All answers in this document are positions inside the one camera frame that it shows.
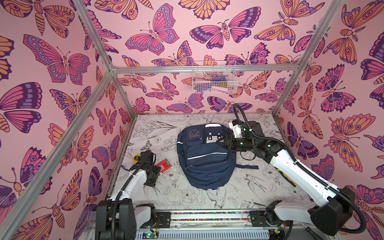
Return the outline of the navy blue student backpack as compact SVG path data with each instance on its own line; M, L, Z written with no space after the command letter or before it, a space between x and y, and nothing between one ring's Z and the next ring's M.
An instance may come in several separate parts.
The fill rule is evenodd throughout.
M193 187L216 190L229 182L235 168L259 169L237 164L236 152L216 143L226 136L233 136L230 128L216 123L189 126L178 134L179 163Z

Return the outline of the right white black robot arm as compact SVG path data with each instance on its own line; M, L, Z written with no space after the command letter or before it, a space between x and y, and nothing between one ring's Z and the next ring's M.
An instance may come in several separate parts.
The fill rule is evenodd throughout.
M355 204L355 194L339 188L302 164L282 141L263 136L263 132L249 122L235 121L232 135L220 137L217 143L235 152L252 152L280 170L289 180L304 190L314 202L290 205L276 200L265 208L270 225L279 222L301 222L314 225L322 233L333 236L338 232L360 234L368 226L367 220Z

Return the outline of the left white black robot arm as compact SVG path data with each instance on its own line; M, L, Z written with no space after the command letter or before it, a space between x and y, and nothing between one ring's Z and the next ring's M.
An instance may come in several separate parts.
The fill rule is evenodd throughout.
M101 201L96 208L96 240L134 240L140 227L157 224L153 204L140 204L144 186L153 185L161 168L155 165L156 154L140 153L137 163L129 169L129 177L116 194Z

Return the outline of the red thin booklet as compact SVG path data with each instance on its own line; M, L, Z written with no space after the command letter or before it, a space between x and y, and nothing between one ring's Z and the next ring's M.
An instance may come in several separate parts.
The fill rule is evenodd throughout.
M161 176L162 174L164 174L165 172L167 172L173 167L171 162L168 161L167 159L162 160L161 162L156 164L156 166L160 168L159 176Z

